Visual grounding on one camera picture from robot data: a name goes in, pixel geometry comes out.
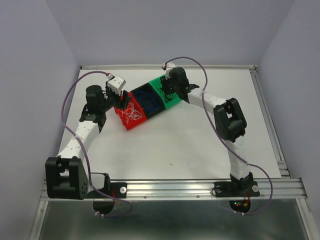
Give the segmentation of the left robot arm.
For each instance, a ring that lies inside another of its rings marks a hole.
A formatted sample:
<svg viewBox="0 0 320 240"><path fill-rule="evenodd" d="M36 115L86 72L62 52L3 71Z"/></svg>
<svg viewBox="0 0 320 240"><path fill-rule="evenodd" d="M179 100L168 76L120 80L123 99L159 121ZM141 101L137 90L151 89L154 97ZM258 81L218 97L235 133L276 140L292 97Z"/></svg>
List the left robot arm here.
<svg viewBox="0 0 320 240"><path fill-rule="evenodd" d="M86 103L81 112L76 131L65 148L45 162L47 195L51 199L83 200L95 191L100 197L115 196L107 173L102 175L93 187L88 149L101 133L110 109L124 110L131 97L124 90L113 91L110 86L99 85L86 88Z"/></svg>

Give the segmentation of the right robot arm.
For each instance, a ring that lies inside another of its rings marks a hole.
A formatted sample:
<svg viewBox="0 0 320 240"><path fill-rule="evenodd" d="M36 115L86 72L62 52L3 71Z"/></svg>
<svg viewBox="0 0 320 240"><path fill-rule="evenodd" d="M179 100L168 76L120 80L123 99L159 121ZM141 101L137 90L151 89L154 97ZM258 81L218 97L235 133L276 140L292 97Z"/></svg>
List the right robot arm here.
<svg viewBox="0 0 320 240"><path fill-rule="evenodd" d="M231 192L242 195L248 190L246 180L252 178L252 173L244 159L247 121L238 100L217 97L200 89L198 85L189 83L182 67L167 64L163 69L165 75L160 80L161 89L166 96L177 94L181 100L204 109L218 139L228 150Z"/></svg>

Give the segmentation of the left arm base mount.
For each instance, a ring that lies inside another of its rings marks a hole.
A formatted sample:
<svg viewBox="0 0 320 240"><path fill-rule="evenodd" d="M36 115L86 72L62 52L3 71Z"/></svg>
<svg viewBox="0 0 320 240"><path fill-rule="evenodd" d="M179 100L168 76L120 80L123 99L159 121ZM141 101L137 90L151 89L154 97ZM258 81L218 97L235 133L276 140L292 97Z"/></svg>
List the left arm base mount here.
<svg viewBox="0 0 320 240"><path fill-rule="evenodd" d="M111 182L106 183L99 191L113 198L125 199L127 197L127 189L126 182Z"/></svg>

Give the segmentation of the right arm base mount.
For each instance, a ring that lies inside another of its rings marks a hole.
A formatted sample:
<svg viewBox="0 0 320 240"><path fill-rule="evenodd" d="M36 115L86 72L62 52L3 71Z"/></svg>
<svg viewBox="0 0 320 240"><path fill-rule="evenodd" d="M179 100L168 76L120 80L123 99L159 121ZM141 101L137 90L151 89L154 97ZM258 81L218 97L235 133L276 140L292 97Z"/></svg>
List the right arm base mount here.
<svg viewBox="0 0 320 240"><path fill-rule="evenodd" d="M246 184L238 184L232 181L216 181L211 193L217 198L235 198L235 197L259 197L260 191L253 190L253 186L257 182L250 182Z"/></svg>

